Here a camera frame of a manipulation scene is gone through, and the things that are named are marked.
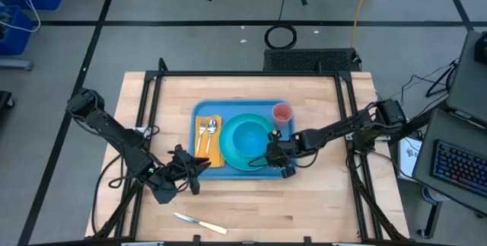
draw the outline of wooden table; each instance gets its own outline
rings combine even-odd
[[[143,72],[127,72],[123,81],[115,118],[132,127],[142,92]],[[375,100],[370,73],[352,73],[358,108]],[[178,143],[187,149],[191,112],[203,99],[281,98],[294,109],[296,130],[321,128],[340,120],[336,87],[327,77],[163,77],[155,124],[161,132],[154,136],[151,151],[167,161],[168,150]],[[342,88],[350,115],[345,83]],[[145,112],[148,119],[150,104]],[[376,144],[378,152],[389,155],[386,143]],[[345,166],[344,139],[329,142],[320,150],[313,167],[298,169],[286,180],[201,181],[201,193],[189,190],[169,204],[159,205],[146,187],[138,221],[137,240],[191,241],[201,235],[202,241],[360,241],[352,183]],[[107,148],[103,166],[118,155]],[[306,164],[307,158],[300,161]],[[371,177],[377,204],[397,229],[409,236],[391,163],[369,155]],[[119,176],[115,163],[101,181],[96,222],[100,228],[120,202],[121,189],[107,184]],[[184,222],[173,215],[180,212],[228,229],[220,235],[198,225]],[[373,238],[370,210],[364,202],[368,236]],[[127,210],[124,234],[128,234],[132,207]],[[88,225],[87,235],[91,235]]]

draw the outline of butter knife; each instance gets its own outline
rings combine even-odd
[[[220,226],[216,226],[216,225],[213,225],[213,224],[209,224],[207,222],[202,222],[202,221],[199,221],[198,219],[194,219],[194,218],[189,217],[189,216],[181,215],[178,212],[175,212],[174,215],[177,216],[178,218],[184,220],[184,221],[201,225],[201,226],[206,227],[206,228],[208,228],[208,229],[210,229],[212,231],[219,232],[220,234],[223,234],[223,235],[226,235],[227,234],[227,229],[226,228],[222,228]]]

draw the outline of silver fork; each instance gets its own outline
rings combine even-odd
[[[195,155],[198,154],[198,151],[199,151],[199,145],[201,144],[201,138],[202,138],[202,135],[203,133],[206,131],[206,122],[205,120],[201,120],[201,122],[199,123],[199,138],[198,138],[198,145],[196,146],[196,152],[195,152]]]

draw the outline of silver spoon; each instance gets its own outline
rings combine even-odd
[[[208,133],[210,136],[208,137],[208,145],[206,146],[206,154],[208,154],[208,151],[210,150],[210,142],[212,140],[212,135],[216,132],[217,130],[217,123],[215,119],[210,119],[210,122],[208,123]]]

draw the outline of white paper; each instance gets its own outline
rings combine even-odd
[[[421,150],[422,142],[416,139],[406,139],[401,139],[399,141],[399,168],[401,169],[401,171],[404,172],[404,174],[407,174],[411,177],[412,170],[414,170],[416,160],[418,159],[419,150]],[[416,182],[415,180],[406,177],[404,174],[399,172],[398,178]]]

